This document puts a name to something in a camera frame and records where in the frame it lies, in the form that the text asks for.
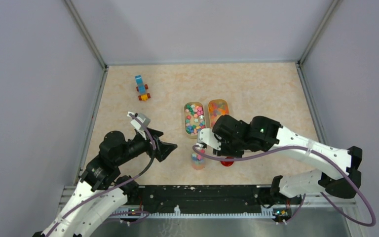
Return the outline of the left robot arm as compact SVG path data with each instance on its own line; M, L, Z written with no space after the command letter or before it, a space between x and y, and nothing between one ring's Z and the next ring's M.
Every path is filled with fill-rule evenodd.
M149 129L152 140L139 132L126 140L120 131L107 133L98 155L88 163L66 205L55 220L36 237L89 237L120 206L138 199L138 184L156 159L165 160L177 145L162 142L163 132ZM136 176L121 176L119 166L141 154L150 157L148 165Z

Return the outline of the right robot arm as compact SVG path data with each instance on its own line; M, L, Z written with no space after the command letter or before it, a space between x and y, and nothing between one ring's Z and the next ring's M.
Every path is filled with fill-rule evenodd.
M246 160L245 151L258 152L260 156L281 152L314 168L297 175L274 177L269 196L275 203L317 192L351 199L361 186L362 174L358 170L362 161L361 148L330 147L264 116L253 117L250 123L230 115L220 116L203 137L218 157Z

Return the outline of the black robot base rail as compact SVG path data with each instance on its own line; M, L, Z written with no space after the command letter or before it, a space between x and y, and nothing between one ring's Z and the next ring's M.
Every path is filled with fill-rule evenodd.
M173 213L175 207L183 214L242 214L301 200L272 193L268 185L145 185L135 188L126 204L158 214Z

